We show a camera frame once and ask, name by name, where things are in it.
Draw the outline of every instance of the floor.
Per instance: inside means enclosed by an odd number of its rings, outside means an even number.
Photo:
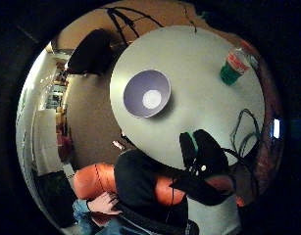
[[[114,164],[121,150],[113,141],[133,148],[121,138],[121,129],[111,108],[109,86],[113,66],[103,75],[70,77],[67,117],[75,146],[72,158],[75,169],[99,162]]]

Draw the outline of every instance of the black office chair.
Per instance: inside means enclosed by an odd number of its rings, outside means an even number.
[[[69,61],[68,73],[102,74],[113,59],[110,35],[104,29],[91,31],[75,48]]]
[[[122,203],[118,203],[116,208],[123,212],[120,213],[120,218],[122,220],[134,225],[136,228],[142,228],[141,230],[146,229],[150,235],[199,235],[198,225],[189,219],[186,227],[176,227],[147,218],[135,211],[132,211]]]

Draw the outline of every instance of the table top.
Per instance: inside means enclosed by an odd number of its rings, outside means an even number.
[[[115,118],[126,136],[151,158],[176,168],[184,168],[178,137],[202,128],[223,148],[231,148],[230,134],[241,110],[248,109],[261,128],[264,98],[258,77],[252,69],[233,85],[220,79],[228,51],[228,41],[205,29],[185,25],[161,27],[137,38],[119,57],[110,84]],[[123,101],[125,86],[141,71],[164,74],[172,87],[168,105],[150,118],[137,118]],[[255,130],[251,117],[243,117],[236,146]],[[247,154],[256,139],[249,140]],[[236,159],[227,155],[230,165]]]

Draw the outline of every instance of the black cable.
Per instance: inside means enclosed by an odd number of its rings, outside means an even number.
[[[252,189],[253,192],[255,191],[255,193],[254,193],[255,197],[259,196],[259,182],[258,182],[257,177],[256,177],[255,174],[254,174],[253,169],[252,169],[251,166],[249,165],[249,163],[247,163],[243,158],[241,158],[236,152],[232,151],[231,149],[226,149],[226,148],[222,148],[222,149],[223,149],[225,152],[227,152],[227,153],[233,155],[234,157],[236,157],[237,160],[238,160],[238,162],[239,162],[241,165],[244,165],[244,166],[247,168],[248,172],[250,173],[251,189]]]
[[[185,17],[191,23],[191,25],[193,25],[195,27],[195,33],[197,33],[197,26],[196,26],[195,22],[189,18],[186,5],[184,5],[184,4],[180,3],[180,2],[178,2],[178,4],[183,7],[183,11],[184,11]]]
[[[243,109],[239,113],[237,124],[236,124],[234,130],[230,134],[230,143],[231,143],[231,146],[232,146],[233,150],[236,153],[240,153],[241,152],[241,148],[242,148],[242,146],[240,146],[239,150],[237,151],[237,148],[236,148],[236,145],[235,145],[235,137],[236,137],[236,133],[237,133],[238,127],[239,127],[239,125],[241,123],[241,119],[242,119],[244,113],[246,113],[248,116],[250,116],[253,119],[253,122],[254,122],[254,125],[255,125],[255,132],[254,133],[255,133],[255,136],[256,136],[257,140],[260,140],[260,130],[259,130],[258,121],[256,120],[255,116],[248,109]]]
[[[173,203],[174,203],[174,188],[172,187],[172,201],[171,201],[170,209],[169,209],[169,212],[168,212],[168,215],[167,215],[167,218],[166,218],[166,223],[167,223],[168,220],[169,220],[169,217],[170,217],[170,213],[171,213],[171,210],[172,210]]]
[[[253,119],[253,122],[254,122],[254,125],[255,125],[255,132],[252,132],[252,133],[249,133],[248,135],[246,135],[246,137],[241,141],[239,149],[237,151],[237,148],[236,148],[236,145],[235,145],[235,137],[236,137],[236,133],[237,133],[237,130],[239,128],[239,125],[241,123],[241,119],[243,117],[243,114],[247,114],[248,116],[250,116]],[[255,191],[255,197],[257,197],[259,195],[259,182],[258,182],[258,179],[256,178],[256,176],[254,174],[254,170],[252,169],[252,167],[250,167],[250,165],[243,159],[247,143],[248,143],[249,139],[253,136],[255,136],[257,138],[257,141],[264,142],[263,140],[261,140],[259,124],[258,124],[258,121],[256,120],[255,116],[248,109],[243,109],[239,113],[237,123],[236,123],[236,126],[235,126],[234,130],[230,134],[230,143],[233,147],[233,150],[230,150],[230,149],[224,149],[224,150],[227,153],[235,156],[237,158],[237,162],[240,163],[241,165],[244,165],[247,168],[247,170],[250,173],[250,183],[251,183],[252,191],[253,192]]]
[[[128,43],[125,39],[125,36],[123,34],[123,31],[121,30],[121,27],[116,19],[116,17],[113,15],[113,9],[108,9],[107,11],[107,14],[108,16],[110,17],[111,21],[113,22],[113,24],[115,25],[115,27],[117,28],[118,30],[118,33],[120,34],[121,38],[122,38],[122,41],[124,42],[125,46],[127,47],[128,46]]]

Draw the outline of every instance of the cable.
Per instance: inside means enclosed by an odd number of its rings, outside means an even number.
[[[186,5],[184,5],[183,3],[180,3],[180,2],[178,2],[178,4],[180,6],[182,6],[185,17],[191,23],[191,25],[193,25],[195,27],[195,33],[197,33],[197,26],[196,26],[195,22],[189,18]]]
[[[172,184],[174,184],[174,181],[175,181],[175,178],[173,177],[172,178]],[[169,209],[169,212],[168,212],[168,215],[167,215],[167,218],[166,218],[166,223],[168,223],[173,203],[174,203],[174,188],[172,187],[172,201],[171,201],[170,209]]]
[[[239,149],[237,151],[237,148],[236,148],[236,145],[235,145],[236,133],[237,133],[237,130],[238,130],[239,125],[241,123],[241,119],[242,119],[244,114],[247,114],[248,116],[250,116],[253,119],[254,126],[255,126],[255,131],[246,135],[246,137],[241,141]],[[237,158],[237,163],[241,164],[241,165],[243,165],[247,168],[247,170],[250,173],[250,183],[251,183],[252,191],[255,192],[254,195],[255,195],[255,197],[257,197],[259,195],[259,182],[258,182],[258,179],[256,178],[256,176],[254,174],[253,168],[249,165],[249,163],[247,163],[243,159],[247,143],[248,143],[249,139],[252,138],[253,136],[255,136],[257,138],[257,141],[259,141],[260,143],[264,142],[263,140],[261,140],[259,125],[258,125],[258,121],[256,120],[255,116],[248,109],[243,109],[239,113],[237,123],[236,123],[236,126],[235,126],[234,130],[230,134],[230,143],[232,145],[233,150],[230,150],[230,149],[223,149],[223,150],[226,151],[227,153],[233,155],[234,157],[236,157]]]
[[[243,140],[241,145],[239,146],[239,150],[237,151],[237,148],[236,148],[236,145],[235,145],[235,138],[236,138],[236,133],[237,133],[237,130],[238,130],[238,127],[241,123],[241,119],[243,117],[244,114],[247,114],[248,116],[250,116],[253,121],[254,121],[254,125],[255,125],[255,132],[252,132],[251,134],[248,134],[246,136],[247,140]],[[233,150],[236,152],[236,153],[241,153],[242,152],[242,148],[245,149],[245,146],[243,145],[246,145],[248,140],[250,139],[250,137],[252,136],[255,136],[257,138],[257,140],[260,140],[260,130],[259,130],[259,125],[258,125],[258,121],[256,120],[255,116],[248,110],[248,109],[243,109],[240,113],[239,113],[239,116],[238,116],[238,120],[237,120],[237,124],[234,128],[234,130],[232,131],[232,133],[230,134],[230,143],[231,143],[231,146],[233,148]]]

